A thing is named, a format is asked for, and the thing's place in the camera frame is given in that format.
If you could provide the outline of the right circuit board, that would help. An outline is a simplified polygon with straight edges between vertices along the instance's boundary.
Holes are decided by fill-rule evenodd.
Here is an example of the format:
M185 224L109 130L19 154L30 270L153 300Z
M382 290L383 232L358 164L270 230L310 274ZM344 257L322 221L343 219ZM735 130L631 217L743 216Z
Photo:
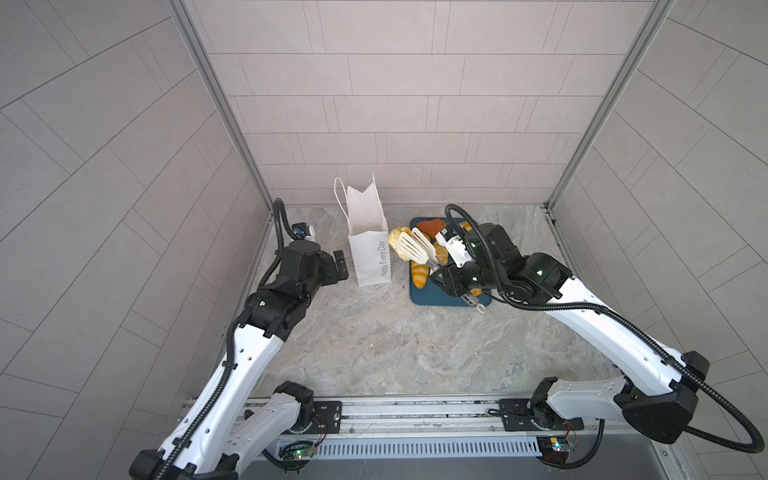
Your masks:
M556 465L566 464L571 453L577 448L577 442L565 436L540 436L536 441L541 453L539 460Z

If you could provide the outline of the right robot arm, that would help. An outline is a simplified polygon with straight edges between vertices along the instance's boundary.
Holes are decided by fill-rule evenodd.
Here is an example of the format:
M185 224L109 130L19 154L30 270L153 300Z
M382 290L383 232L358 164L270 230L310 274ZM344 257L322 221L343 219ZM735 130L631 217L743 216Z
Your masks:
M684 433L738 452L757 454L765 441L736 406L705 381L708 360L681 353L632 324L598 299L573 272L549 254L523 255L503 227L478 223L462 207L445 208L446 248L459 252L431 280L460 297L480 289L518 310L542 312L561 322L607 357L620 376L597 382L545 379L531 410L547 428L550 417L625 421L645 437L673 444ZM749 435L743 443L692 426L698 396L725 410Z

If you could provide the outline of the circuit board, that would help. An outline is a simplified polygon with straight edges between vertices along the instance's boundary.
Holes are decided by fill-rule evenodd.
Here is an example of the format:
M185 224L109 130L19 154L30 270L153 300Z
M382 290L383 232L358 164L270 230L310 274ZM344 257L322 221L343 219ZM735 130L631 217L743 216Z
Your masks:
M297 441L290 443L280 450L280 459L285 462L308 461L317 452L317 443L312 441Z
M571 453L577 448L577 442L565 436L540 436L536 441L541 453L539 460L556 465L566 464Z

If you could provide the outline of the blue rectangular tray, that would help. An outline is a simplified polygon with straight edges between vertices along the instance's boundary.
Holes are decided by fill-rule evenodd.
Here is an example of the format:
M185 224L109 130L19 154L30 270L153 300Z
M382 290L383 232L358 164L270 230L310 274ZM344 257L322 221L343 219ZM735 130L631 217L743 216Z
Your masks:
M425 220L431 220L435 217L414 217L410 220L409 227L415 227L417 223ZM412 275L408 281L409 295L413 304L420 306L442 306L442 307L467 307L470 306L461 298L451 297L443 292L437 285L427 280L425 286L421 289L413 284ZM490 295L482 293L478 295L479 302L485 307L489 306L493 300Z

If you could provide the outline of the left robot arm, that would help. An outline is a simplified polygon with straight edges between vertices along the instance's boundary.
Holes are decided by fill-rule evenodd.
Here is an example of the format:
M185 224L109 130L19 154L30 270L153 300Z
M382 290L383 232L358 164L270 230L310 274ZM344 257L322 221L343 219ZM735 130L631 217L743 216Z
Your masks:
M140 451L133 479L237 479L273 441L313 422L314 393L287 381L243 423L236 420L266 367L305 318L318 290L346 280L342 251L328 253L305 224L273 202L276 257L228 325L224 355L200 397L156 450Z

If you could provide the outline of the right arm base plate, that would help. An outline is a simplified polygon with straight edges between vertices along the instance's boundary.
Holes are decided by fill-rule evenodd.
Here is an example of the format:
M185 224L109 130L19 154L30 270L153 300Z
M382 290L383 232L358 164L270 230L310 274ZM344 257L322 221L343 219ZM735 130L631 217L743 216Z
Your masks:
M584 429L581 418L563 419L546 403L533 406L529 399L501 399L498 403L498 411L506 432L565 432L568 429L575 431Z

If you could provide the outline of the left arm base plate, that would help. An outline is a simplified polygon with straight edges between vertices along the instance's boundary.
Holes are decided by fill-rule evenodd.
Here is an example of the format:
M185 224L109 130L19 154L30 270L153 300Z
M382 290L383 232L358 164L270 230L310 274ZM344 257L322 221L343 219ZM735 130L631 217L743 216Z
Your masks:
M314 401L312 420L304 435L338 434L342 419L343 404L341 401Z

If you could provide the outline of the aluminium rail frame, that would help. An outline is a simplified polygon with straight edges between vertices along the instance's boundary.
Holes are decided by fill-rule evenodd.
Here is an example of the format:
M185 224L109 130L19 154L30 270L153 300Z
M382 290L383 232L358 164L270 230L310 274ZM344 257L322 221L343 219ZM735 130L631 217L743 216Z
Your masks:
M587 438L598 431L639 439L628 425L593 418L581 418L584 429L575 431L506 432L499 416L501 399L524 399L519 395L451 395L314 398L314 401L341 401L338 434L304 435L288 430L265 450L281 463L282 447L297 441L317 443L317 452L308 461L347 459L417 458L502 458L540 457L536 438L565 436L577 442L580 452L588 451ZM247 398L238 415L243 423L268 399Z

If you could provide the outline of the reddish brown croissant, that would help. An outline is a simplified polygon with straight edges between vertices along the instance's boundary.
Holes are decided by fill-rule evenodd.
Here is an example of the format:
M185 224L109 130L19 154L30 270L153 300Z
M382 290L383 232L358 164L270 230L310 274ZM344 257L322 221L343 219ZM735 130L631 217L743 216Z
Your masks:
M415 227L434 242L437 239L437 234L446 227L446 222L441 218L434 218L431 220L420 221Z

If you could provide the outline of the striped bun lower left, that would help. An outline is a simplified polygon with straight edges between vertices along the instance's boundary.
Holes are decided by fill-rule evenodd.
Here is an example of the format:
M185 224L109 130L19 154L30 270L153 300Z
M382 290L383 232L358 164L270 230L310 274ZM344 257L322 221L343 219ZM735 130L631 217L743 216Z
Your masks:
M428 265L410 262L411 282L416 289L421 290L426 286L430 274L431 269Z

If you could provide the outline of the braided pastry bread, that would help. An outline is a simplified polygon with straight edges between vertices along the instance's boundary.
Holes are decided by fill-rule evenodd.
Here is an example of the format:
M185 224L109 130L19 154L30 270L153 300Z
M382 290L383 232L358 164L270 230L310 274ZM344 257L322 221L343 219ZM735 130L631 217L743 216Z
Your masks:
M447 249L444 246L440 245L438 242L435 242L433 244L433 247L435 249L435 255L438 262L441 265L447 264L450 259Z

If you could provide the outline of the white paper bag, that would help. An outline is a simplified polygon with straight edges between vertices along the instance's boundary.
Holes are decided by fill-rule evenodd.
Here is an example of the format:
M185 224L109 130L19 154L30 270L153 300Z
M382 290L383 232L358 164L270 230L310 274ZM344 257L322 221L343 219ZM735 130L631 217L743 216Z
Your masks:
M375 177L371 176L371 183L364 191L345 186L336 177L333 191L346 219L347 238L358 285L369 287L390 283L389 228Z

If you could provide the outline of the left circuit board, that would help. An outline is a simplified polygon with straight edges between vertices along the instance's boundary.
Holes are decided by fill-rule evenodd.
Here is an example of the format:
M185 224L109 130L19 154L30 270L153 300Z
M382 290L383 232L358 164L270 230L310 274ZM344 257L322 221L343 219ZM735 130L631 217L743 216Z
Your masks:
M312 441L297 441L290 443L280 450L280 459L285 462L308 461L317 452L317 443Z

